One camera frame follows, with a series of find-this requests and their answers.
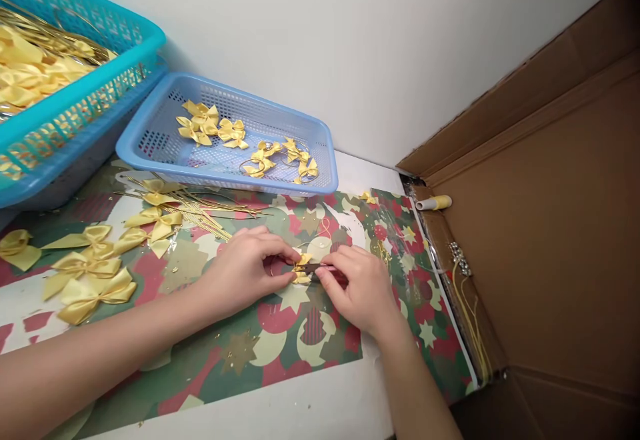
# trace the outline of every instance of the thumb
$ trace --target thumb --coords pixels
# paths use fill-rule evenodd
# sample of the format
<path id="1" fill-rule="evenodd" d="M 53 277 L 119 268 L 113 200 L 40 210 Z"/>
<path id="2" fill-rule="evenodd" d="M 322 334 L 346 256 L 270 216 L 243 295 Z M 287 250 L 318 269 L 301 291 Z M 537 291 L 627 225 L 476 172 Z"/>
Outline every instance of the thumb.
<path id="1" fill-rule="evenodd" d="M 342 290 L 342 287 L 335 279 L 333 274 L 329 270 L 322 267 L 318 268 L 318 270 L 315 271 L 315 274 L 318 275 L 318 278 L 320 278 L 322 286 L 325 288 L 325 291 L 327 292 L 327 295 L 333 302 L 334 306 L 338 309 L 338 312 L 345 316 L 345 310 L 349 309 L 349 300 L 347 298 L 347 294 L 344 290 Z"/>
<path id="2" fill-rule="evenodd" d="M 267 276 L 267 284 L 269 286 L 269 292 L 275 292 L 282 290 L 288 284 L 295 280 L 295 272 L 286 272 L 282 275 L 274 275 L 272 277 Z"/>

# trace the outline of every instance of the hand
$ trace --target hand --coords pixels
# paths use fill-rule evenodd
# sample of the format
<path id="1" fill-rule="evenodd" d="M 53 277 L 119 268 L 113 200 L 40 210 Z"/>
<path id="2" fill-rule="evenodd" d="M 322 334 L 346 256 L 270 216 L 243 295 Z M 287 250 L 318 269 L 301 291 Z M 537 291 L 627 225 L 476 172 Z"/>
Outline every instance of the hand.
<path id="1" fill-rule="evenodd" d="M 406 323 L 393 298 L 389 272 L 378 257 L 360 247 L 341 245 L 322 263 L 335 266 L 348 278 L 343 290 L 328 269 L 315 271 L 338 312 L 360 330 L 380 341 Z"/>
<path id="2" fill-rule="evenodd" d="M 291 265 L 300 260 L 298 252 L 265 226 L 244 228 L 232 236 L 211 268 L 192 287 L 207 303 L 206 310 L 214 312 L 211 322 L 232 316 L 294 280 L 294 272 L 270 275 L 264 260 L 274 255 Z"/>

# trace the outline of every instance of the turquoise plastic basket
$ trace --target turquoise plastic basket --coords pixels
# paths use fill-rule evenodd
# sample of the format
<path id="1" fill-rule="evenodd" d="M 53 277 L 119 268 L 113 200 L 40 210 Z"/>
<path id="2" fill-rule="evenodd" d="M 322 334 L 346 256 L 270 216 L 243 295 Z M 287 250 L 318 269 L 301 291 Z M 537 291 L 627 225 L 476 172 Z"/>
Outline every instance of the turquoise plastic basket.
<path id="1" fill-rule="evenodd" d="M 0 195 L 0 208 L 13 210 L 53 210 L 73 194 L 113 154 L 120 134 L 149 92 L 168 72 L 157 58 L 157 68 L 136 88 L 126 92 L 98 120 L 31 172 L 14 181 Z"/>
<path id="2" fill-rule="evenodd" d="M 16 182 L 10 175 L 35 173 L 149 77 L 158 68 L 156 52 L 165 42 L 158 26 L 108 0 L 9 1 L 91 38 L 118 57 L 0 125 L 0 196 Z"/>

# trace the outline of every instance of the finger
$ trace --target finger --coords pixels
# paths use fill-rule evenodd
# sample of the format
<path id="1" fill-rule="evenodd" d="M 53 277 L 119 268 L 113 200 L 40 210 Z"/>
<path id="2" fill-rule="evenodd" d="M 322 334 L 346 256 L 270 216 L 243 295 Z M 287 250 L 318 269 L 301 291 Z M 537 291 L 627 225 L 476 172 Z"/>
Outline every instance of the finger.
<path id="1" fill-rule="evenodd" d="M 282 238 L 277 240 L 260 240 L 259 244 L 262 258 L 265 259 L 270 255 L 280 255 L 284 259 L 294 262 L 300 261 L 300 254 L 288 245 Z"/>
<path id="2" fill-rule="evenodd" d="M 260 235 L 256 235 L 256 236 L 260 240 L 283 240 L 283 238 L 280 235 L 276 235 L 275 233 L 261 233 Z"/>
<path id="3" fill-rule="evenodd" d="M 254 227 L 251 230 L 249 230 L 248 233 L 251 233 L 252 235 L 258 235 L 260 233 L 269 233 L 269 229 L 266 228 L 266 226 L 264 225 L 260 225 L 259 227 Z"/>
<path id="4" fill-rule="evenodd" d="M 266 276 L 264 282 L 267 285 L 267 293 L 274 293 L 278 290 L 282 290 L 296 278 L 295 272 L 286 272 L 282 275 L 275 275 L 274 277 Z"/>
<path id="5" fill-rule="evenodd" d="M 357 245 L 352 245 L 351 250 L 353 250 L 356 253 L 364 253 L 367 256 L 371 255 L 368 251 L 364 250 L 364 248 L 360 248 Z"/>
<path id="6" fill-rule="evenodd" d="M 248 231 L 249 231 L 249 229 L 248 229 L 248 228 L 246 228 L 246 227 L 245 227 L 245 228 L 242 228 L 242 229 L 238 230 L 236 233 L 234 233 L 234 234 L 233 234 L 233 236 L 232 236 L 231 238 L 232 238 L 232 239 L 234 239 L 234 238 L 238 238 L 238 237 L 240 237 L 241 235 L 244 235 L 244 234 L 245 234 L 246 232 L 248 232 Z"/>
<path id="7" fill-rule="evenodd" d="M 325 288 L 327 295 L 338 309 L 338 312 L 340 312 L 343 317 L 348 317 L 350 307 L 349 299 L 335 277 L 329 270 L 322 267 L 318 268 L 318 270 L 315 271 L 315 274 L 320 278 L 322 286 Z"/>
<path id="8" fill-rule="evenodd" d="M 353 250 L 353 247 L 350 247 L 348 245 L 340 245 L 337 252 L 349 258 L 358 258 L 358 255 L 360 255 L 358 252 Z"/>
<path id="9" fill-rule="evenodd" d="M 321 263 L 325 263 L 327 265 L 333 265 L 338 270 L 340 270 L 349 279 L 349 281 L 352 281 L 356 277 L 354 266 L 356 265 L 357 259 L 354 260 L 352 258 L 342 255 L 339 252 L 334 252 L 324 257 L 321 260 Z"/>

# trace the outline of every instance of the forearm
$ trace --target forearm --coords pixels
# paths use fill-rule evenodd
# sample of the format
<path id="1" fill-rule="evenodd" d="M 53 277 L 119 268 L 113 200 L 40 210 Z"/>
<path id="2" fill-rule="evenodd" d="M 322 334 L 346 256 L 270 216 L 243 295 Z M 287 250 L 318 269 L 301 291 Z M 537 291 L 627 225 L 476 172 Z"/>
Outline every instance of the forearm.
<path id="1" fill-rule="evenodd" d="M 377 341 L 397 438 L 461 439 L 406 320 L 400 315 L 389 319 Z"/>
<path id="2" fill-rule="evenodd" d="M 216 320 L 192 289 L 0 355 L 0 438 L 40 438 Z"/>

